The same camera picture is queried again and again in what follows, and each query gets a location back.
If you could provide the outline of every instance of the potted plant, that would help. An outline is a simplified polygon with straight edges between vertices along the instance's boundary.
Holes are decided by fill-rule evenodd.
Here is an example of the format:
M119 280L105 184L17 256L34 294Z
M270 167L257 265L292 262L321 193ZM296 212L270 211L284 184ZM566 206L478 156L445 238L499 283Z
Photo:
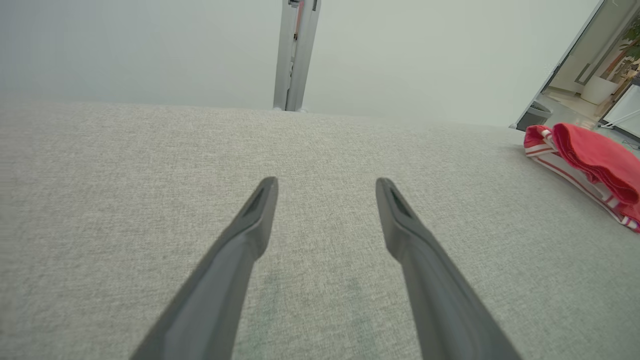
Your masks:
M620 46L620 54L609 64L602 75L599 77L593 76L587 82L584 86L584 91L580 95L581 98L596 105L605 101L618 88L620 77L614 76L609 81L609 76L616 70L620 62L626 58L630 60L630 63L640 59L640 16L636 17L622 40L629 41L629 43Z

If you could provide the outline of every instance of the white planter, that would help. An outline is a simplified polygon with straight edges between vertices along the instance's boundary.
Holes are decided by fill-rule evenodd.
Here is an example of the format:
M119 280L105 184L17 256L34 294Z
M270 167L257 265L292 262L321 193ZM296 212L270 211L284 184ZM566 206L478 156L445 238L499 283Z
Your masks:
M591 104L600 105L600 103L605 101L609 95L613 94L617 88L617 83L612 83L598 76L592 76L587 84L584 85L584 90L582 94L580 94L580 97Z

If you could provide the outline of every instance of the red and white striped cloth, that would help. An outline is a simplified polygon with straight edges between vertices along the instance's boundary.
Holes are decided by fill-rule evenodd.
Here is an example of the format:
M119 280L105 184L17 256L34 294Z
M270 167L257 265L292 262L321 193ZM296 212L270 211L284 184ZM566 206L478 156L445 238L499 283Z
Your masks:
M587 129L556 124L553 129L529 126L524 148L527 157L567 179L616 221L640 233L640 187L635 186L640 161L620 144Z

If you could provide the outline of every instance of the white floor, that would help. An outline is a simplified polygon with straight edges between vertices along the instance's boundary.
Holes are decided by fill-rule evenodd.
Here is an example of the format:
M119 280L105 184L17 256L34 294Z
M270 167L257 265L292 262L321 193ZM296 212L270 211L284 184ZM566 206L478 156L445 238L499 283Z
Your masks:
M565 105L567 108L584 115L585 117L598 121L600 117L594 115L596 108L598 107L595 104L591 104L588 101L582 100L580 95L572 95L567 94L565 92L558 92L553 89L547 89L545 91L545 95L549 96L552 99L559 101L562 105Z
M559 122L567 122L589 130L593 130L598 126L598 119L596 117L583 115L551 96L539 94L536 100L553 113L546 121L546 126L552 127Z

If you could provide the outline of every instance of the white wall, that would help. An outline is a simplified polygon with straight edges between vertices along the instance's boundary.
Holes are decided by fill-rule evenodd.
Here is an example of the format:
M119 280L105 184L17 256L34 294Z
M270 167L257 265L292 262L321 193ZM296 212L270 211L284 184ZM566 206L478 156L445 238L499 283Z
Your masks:
M280 1L2 0L0 92L273 106Z
M304 105L508 126L598 0L324 0Z

